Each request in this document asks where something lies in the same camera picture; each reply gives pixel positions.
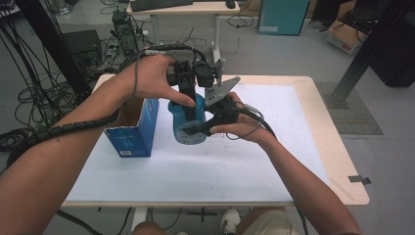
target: tabletop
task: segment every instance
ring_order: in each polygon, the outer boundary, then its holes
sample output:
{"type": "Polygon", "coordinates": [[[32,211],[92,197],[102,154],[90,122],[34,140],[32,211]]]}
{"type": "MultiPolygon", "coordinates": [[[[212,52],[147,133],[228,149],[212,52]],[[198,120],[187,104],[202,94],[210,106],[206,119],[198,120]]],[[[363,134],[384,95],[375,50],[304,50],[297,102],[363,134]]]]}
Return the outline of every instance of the tabletop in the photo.
{"type": "Polygon", "coordinates": [[[131,6],[128,4],[127,13],[130,15],[183,15],[183,14],[217,14],[229,15],[238,14],[239,5],[235,3],[234,9],[228,9],[225,2],[194,2],[192,5],[156,9],[151,11],[132,12],[131,6]]]}
{"type": "MultiPolygon", "coordinates": [[[[102,76],[98,85],[110,77],[102,76]]],[[[263,111],[265,120],[294,156],[322,178],[344,204],[369,202],[363,185],[348,179],[358,173],[310,77],[241,78],[235,87],[238,94],[263,111]]],[[[191,147],[178,144],[172,141],[172,117],[161,113],[166,112],[165,106],[166,101],[161,100],[151,157],[122,159],[102,135],[64,206],[293,204],[269,159],[256,144],[232,142],[224,136],[210,137],[208,143],[191,147]]]]}

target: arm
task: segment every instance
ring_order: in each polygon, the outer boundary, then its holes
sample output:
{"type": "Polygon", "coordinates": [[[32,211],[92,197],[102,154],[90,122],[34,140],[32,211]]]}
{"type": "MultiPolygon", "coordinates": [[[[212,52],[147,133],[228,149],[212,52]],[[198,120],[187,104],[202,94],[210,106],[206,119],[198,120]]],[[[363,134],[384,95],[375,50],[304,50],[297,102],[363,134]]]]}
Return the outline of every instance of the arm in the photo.
{"type": "MultiPolygon", "coordinates": [[[[241,102],[235,94],[232,96],[234,101],[241,102]]],[[[240,116],[239,122],[245,124],[215,126],[210,132],[245,136],[256,128],[256,125],[247,124],[252,122],[248,117],[240,116]]],[[[244,138],[257,143],[266,152],[297,206],[318,233],[361,233],[354,217],[337,195],[271,133],[261,127],[244,138]]]]}
{"type": "MultiPolygon", "coordinates": [[[[165,56],[139,61],[135,94],[166,98],[195,106],[173,90],[166,68],[174,60],[165,56]]],[[[110,116],[130,98],[135,65],[104,82],[78,108],[56,125],[110,116]]],[[[41,234],[67,197],[104,127],[84,130],[42,142],[26,151],[0,177],[0,234],[41,234]]]]}

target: white shoe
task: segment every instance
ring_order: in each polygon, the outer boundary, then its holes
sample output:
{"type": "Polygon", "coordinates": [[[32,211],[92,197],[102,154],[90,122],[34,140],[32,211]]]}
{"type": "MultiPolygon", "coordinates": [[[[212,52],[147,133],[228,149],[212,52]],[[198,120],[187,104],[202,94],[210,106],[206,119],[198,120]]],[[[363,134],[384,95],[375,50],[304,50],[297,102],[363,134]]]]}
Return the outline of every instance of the white shoe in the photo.
{"type": "Polygon", "coordinates": [[[220,231],[223,235],[236,233],[236,226],[241,222],[239,213],[235,209],[228,209],[220,222],[220,231]]]}

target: hand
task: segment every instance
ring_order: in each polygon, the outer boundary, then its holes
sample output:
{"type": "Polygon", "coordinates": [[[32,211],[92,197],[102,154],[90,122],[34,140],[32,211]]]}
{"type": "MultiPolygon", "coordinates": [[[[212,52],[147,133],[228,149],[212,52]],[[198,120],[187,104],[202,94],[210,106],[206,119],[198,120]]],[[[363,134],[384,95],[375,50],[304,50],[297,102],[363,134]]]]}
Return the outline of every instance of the hand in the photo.
{"type": "MultiPolygon", "coordinates": [[[[230,92],[228,96],[235,102],[238,108],[244,108],[241,99],[235,92],[230,92]]],[[[239,115],[234,124],[217,125],[210,129],[210,133],[231,133],[248,141],[255,143],[266,138],[274,138],[265,128],[251,117],[239,115]]]]}
{"type": "Polygon", "coordinates": [[[141,98],[164,98],[183,106],[195,107],[196,103],[192,98],[174,90],[167,83],[167,67],[175,62],[169,56],[146,56],[140,59],[137,65],[137,62],[134,62],[117,76],[127,80],[131,92],[135,86],[136,90],[133,93],[141,98]]]}

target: cardboard box on floor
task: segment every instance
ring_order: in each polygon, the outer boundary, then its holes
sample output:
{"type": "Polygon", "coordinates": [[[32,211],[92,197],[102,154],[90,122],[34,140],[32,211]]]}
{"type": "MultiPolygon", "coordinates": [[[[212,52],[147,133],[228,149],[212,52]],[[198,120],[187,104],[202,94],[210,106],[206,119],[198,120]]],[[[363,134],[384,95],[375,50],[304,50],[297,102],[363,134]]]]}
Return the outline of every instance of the cardboard box on floor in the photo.
{"type": "Polygon", "coordinates": [[[158,99],[135,97],[120,107],[118,121],[104,131],[120,157],[152,155],[158,112],[158,99]]]}
{"type": "Polygon", "coordinates": [[[329,27],[329,35],[326,39],[328,42],[349,54],[356,53],[368,36],[340,21],[347,12],[354,8],[355,3],[356,1],[350,1],[340,6],[337,20],[329,27]]]}

